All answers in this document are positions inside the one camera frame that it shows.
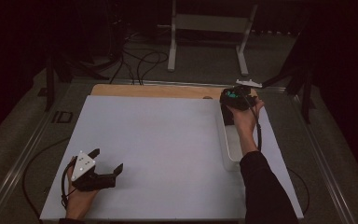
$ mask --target white tabletop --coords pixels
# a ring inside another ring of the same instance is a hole
[[[97,174],[124,169],[87,214],[99,220],[228,220],[245,217],[239,172],[224,168],[216,100],[89,96],[51,186],[41,219],[64,217],[61,176],[80,150],[95,148]],[[263,110],[263,153],[302,217]]]

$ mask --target black sleeve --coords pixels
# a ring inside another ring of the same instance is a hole
[[[245,223],[298,223],[289,197],[264,155],[248,152],[240,165],[246,187]]]
[[[59,224],[85,224],[84,221],[75,220],[71,218],[60,218]]]

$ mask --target wire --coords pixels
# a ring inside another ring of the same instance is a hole
[[[156,35],[148,35],[148,34],[146,34],[145,36],[141,36],[140,38],[135,38],[135,37],[139,36],[139,35],[143,35],[143,33],[135,32],[135,33],[130,34],[128,37],[126,37],[125,42],[143,43],[143,42],[146,42],[146,41],[153,40],[156,37],[162,36],[162,35],[168,33],[170,30],[171,30],[171,26],[167,27],[166,29],[164,29],[163,31],[159,32]]]
[[[65,169],[62,172],[62,178],[61,178],[61,204],[62,206],[65,208],[68,206],[68,196],[70,194],[72,194],[73,192],[75,192],[76,189],[72,190],[70,193],[66,194],[65,193],[65,178],[66,178],[66,174],[68,173],[68,170],[71,166],[74,166],[76,163],[77,157],[74,157],[69,163],[68,165],[66,165]]]
[[[261,145],[262,145],[262,136],[261,136],[261,126],[260,126],[260,123],[258,122],[258,116],[257,114],[255,113],[255,111],[253,110],[253,107],[251,105],[251,103],[249,103],[248,99],[246,98],[246,95],[245,93],[243,92],[243,89],[242,88],[238,88],[238,90],[240,90],[240,94],[241,96],[243,97],[243,99],[245,99],[245,102],[247,104],[247,106],[249,107],[249,109],[252,111],[252,114],[254,115],[255,117],[255,126],[257,128],[257,148],[259,151],[261,151]]]
[[[54,144],[52,144],[52,145],[50,145],[50,146],[48,146],[48,147],[45,147],[45,148],[43,148],[42,150],[40,150],[38,153],[36,153],[36,154],[30,159],[30,161],[28,162],[27,166],[26,166],[25,169],[24,169],[24,172],[22,173],[22,181],[21,181],[22,193],[24,194],[24,197],[25,197],[25,200],[27,201],[27,203],[31,206],[31,208],[32,208],[34,214],[36,215],[36,218],[38,219],[38,221],[39,221],[40,224],[43,224],[43,221],[42,221],[41,219],[39,219],[40,214],[39,214],[39,212],[37,211],[36,207],[35,207],[34,204],[31,202],[31,199],[30,199],[29,196],[28,196],[28,193],[27,193],[26,187],[25,187],[25,177],[27,176],[28,169],[30,168],[32,162],[33,162],[38,156],[40,156],[40,155],[41,155],[43,152],[45,152],[46,150],[48,150],[48,149],[50,149],[50,148],[52,148],[52,147],[55,147],[55,146],[57,146],[57,145],[59,145],[59,144],[65,142],[65,141],[67,141],[67,140],[69,140],[69,139],[70,139],[70,137],[64,138],[64,139],[62,139],[62,140],[60,140],[60,141],[58,141],[58,142],[56,142],[56,143],[54,143]]]
[[[140,61],[140,62],[138,62],[138,65],[137,65],[136,76],[138,78],[139,84],[144,85],[144,78],[145,78],[146,74],[149,73],[152,69],[154,69],[159,63],[166,62],[168,60],[168,54],[166,54],[164,52],[156,51],[156,50],[153,50],[153,49],[138,49],[138,50],[152,50],[152,52],[146,53],[146,55],[143,56],[142,58],[140,58],[138,56],[135,56],[135,55],[127,52],[126,50],[123,50],[123,52],[128,54],[128,55],[130,55],[131,57],[133,57],[135,59],[138,59]],[[153,55],[153,54],[158,55],[158,59],[156,61],[148,61],[148,60],[145,59],[145,58],[147,58],[147,57],[149,57],[150,55]],[[153,65],[149,69],[147,69],[145,72],[143,72],[141,74],[140,67],[141,67],[142,63],[152,63]]]
[[[303,185],[305,187],[305,190],[307,192],[307,205],[306,205],[305,209],[302,211],[303,215],[305,216],[305,214],[308,212],[308,209],[310,208],[310,191],[309,191],[308,186],[305,183],[304,179],[301,177],[301,175],[299,175],[298,173],[296,173],[295,171],[293,171],[292,169],[290,169],[287,166],[286,166],[286,168],[287,168],[288,171],[290,171],[293,174],[295,174],[301,180],[301,182],[303,183]]]
[[[131,85],[135,85],[135,78],[134,78],[131,66],[129,64],[127,64],[126,62],[124,62],[124,65],[126,65],[127,69],[129,70],[128,75],[132,79]]]

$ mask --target human hand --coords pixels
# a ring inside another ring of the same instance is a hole
[[[253,110],[258,118],[260,109],[264,106],[264,102],[258,97],[255,99],[255,106]],[[237,128],[238,135],[240,136],[242,154],[245,155],[250,151],[257,151],[257,146],[253,138],[253,132],[256,125],[255,115],[251,109],[241,111],[228,106],[234,118],[234,124]]]
[[[68,205],[66,207],[66,218],[83,219],[91,208],[92,201],[99,192],[93,191],[80,191],[72,185],[71,176],[74,172],[74,166],[69,167],[66,173],[68,177]]]
[[[264,106],[264,102],[260,100],[258,97],[255,98],[255,106],[253,107],[253,110],[255,114],[259,115],[260,109]],[[255,115],[252,113],[251,109],[247,109],[245,111],[241,111],[238,109],[235,109],[231,106],[227,106],[228,109],[231,111],[234,117],[234,124],[237,128],[237,131],[239,133],[250,133],[253,134],[253,131],[255,129]]]

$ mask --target wrist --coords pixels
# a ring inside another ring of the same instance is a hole
[[[248,152],[258,151],[252,133],[240,133],[240,143],[243,156]]]
[[[238,132],[238,135],[240,137],[252,138],[253,139],[254,129],[244,128],[244,127],[237,127],[237,132]]]

